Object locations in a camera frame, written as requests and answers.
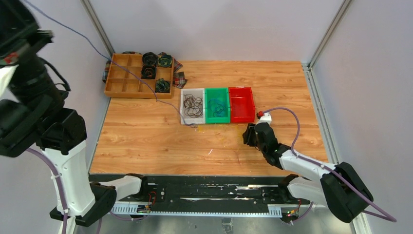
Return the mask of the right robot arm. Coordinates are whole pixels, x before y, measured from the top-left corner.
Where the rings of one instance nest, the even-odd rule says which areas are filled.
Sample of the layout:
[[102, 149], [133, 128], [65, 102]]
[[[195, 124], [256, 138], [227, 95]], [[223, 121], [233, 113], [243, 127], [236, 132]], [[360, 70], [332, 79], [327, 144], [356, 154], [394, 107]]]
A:
[[325, 163], [300, 155], [279, 143], [268, 123], [249, 123], [243, 133], [245, 145], [257, 148], [271, 166], [291, 171], [279, 183], [282, 202], [296, 198], [327, 207], [340, 221], [350, 223], [374, 200], [358, 173], [349, 163]]

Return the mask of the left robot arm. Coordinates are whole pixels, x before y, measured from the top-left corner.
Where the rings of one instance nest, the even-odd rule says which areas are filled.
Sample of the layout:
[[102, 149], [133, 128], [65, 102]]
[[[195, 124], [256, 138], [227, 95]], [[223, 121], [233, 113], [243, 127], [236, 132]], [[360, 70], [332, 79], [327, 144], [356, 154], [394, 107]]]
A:
[[144, 175], [127, 174], [109, 182], [90, 182], [86, 162], [84, 118], [64, 106], [71, 91], [67, 80], [58, 89], [48, 70], [54, 66], [38, 56], [53, 32], [40, 26], [20, 0], [0, 3], [0, 90], [15, 100], [0, 102], [0, 153], [18, 157], [30, 152], [44, 161], [55, 184], [57, 206], [50, 217], [67, 226], [69, 218], [89, 227], [100, 222], [116, 201], [149, 196]]

